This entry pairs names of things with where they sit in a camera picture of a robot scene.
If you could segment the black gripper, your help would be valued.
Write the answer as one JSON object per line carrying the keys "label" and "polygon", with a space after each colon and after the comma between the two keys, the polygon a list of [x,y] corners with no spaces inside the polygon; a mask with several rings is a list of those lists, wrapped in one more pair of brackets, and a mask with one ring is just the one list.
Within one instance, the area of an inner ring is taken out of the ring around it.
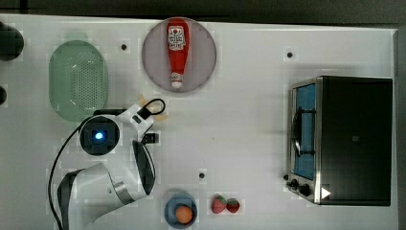
{"label": "black gripper", "polygon": [[146,133],[142,139],[142,143],[147,144],[158,144],[159,134],[158,133]]}

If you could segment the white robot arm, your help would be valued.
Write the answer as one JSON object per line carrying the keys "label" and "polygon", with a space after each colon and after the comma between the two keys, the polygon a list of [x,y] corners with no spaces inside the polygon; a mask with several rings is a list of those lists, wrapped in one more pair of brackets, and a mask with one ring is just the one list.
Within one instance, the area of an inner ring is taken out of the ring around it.
{"label": "white robot arm", "polygon": [[100,217],[149,196],[156,172],[142,139],[153,119],[98,115],[79,130],[79,151],[93,161],[65,174],[57,188],[63,230],[93,230]]}

